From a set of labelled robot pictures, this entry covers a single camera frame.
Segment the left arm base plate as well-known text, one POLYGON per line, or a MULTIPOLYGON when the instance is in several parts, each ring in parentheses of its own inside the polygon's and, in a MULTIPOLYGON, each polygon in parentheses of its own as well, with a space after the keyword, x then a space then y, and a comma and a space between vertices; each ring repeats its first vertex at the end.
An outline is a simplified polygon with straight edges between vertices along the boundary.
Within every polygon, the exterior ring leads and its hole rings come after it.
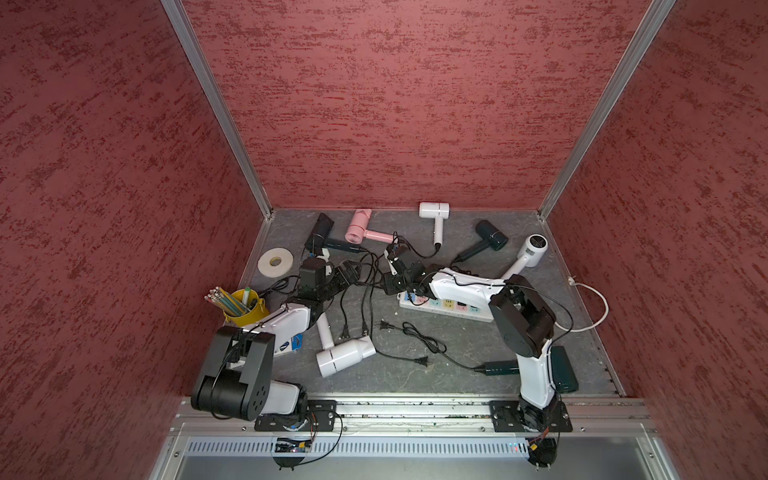
POLYGON ((290 414, 259 416, 254 422, 254 430, 257 432, 307 434, 332 432, 336 422, 337 406, 336 400, 300 402, 290 414))

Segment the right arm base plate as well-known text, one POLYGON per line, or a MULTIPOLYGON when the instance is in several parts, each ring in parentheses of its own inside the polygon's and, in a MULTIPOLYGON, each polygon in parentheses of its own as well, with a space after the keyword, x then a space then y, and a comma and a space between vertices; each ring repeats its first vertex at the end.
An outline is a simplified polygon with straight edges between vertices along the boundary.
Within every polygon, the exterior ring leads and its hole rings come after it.
POLYGON ((539 409, 525 401, 491 401, 490 418, 496 433, 570 433, 573 425, 565 404, 557 397, 539 409))

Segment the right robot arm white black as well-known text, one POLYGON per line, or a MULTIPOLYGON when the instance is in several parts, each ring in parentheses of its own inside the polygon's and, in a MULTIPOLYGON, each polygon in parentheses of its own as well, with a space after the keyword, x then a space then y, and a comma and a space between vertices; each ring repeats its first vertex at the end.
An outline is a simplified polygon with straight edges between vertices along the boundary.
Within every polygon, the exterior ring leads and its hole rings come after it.
POLYGON ((408 292, 434 300, 461 302, 478 308, 495 322, 505 345, 517 356, 521 421, 536 430, 551 422, 558 404, 548 356, 556 315, 521 272, 536 266, 546 250, 543 236, 529 236, 517 260, 498 279, 481 278, 440 265, 426 267, 404 244, 391 244, 385 253, 392 270, 385 276, 387 293, 408 292))

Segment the white round hair dryer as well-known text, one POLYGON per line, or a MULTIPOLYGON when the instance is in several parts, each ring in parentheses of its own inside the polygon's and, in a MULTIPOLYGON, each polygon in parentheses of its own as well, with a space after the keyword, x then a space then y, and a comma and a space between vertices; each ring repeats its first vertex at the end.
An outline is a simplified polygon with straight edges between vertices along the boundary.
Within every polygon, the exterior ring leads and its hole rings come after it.
POLYGON ((541 234, 529 235, 518 251, 515 262, 504 272, 502 279, 508 280, 513 275, 521 274, 525 268, 538 265, 548 250, 548 240, 541 234))

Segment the dark green hair dryer back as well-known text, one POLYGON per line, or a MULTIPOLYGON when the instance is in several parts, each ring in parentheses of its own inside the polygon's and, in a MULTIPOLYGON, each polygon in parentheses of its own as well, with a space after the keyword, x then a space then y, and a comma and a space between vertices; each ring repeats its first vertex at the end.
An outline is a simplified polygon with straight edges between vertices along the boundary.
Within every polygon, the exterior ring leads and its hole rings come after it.
POLYGON ((452 264, 469 260, 487 249, 499 251, 509 241, 509 238, 499 228, 485 219, 480 220, 475 225, 475 232, 480 237, 480 241, 457 254, 452 260, 452 264))

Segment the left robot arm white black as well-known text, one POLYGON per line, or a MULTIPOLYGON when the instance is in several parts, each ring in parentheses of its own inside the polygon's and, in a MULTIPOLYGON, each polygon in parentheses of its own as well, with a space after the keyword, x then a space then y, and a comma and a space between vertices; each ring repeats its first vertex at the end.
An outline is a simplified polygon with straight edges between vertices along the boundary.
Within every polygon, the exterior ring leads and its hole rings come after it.
POLYGON ((322 349, 316 354, 327 378, 376 353, 368 336, 343 343, 333 340, 325 304, 355 284, 357 262, 345 260, 326 274, 327 262, 302 263, 297 294, 262 322, 244 328, 223 326, 214 335, 190 397, 193 409, 220 420, 255 421, 272 416, 285 429, 300 429, 311 416, 306 390, 272 378, 273 360, 293 348, 293 339, 315 327, 322 349))

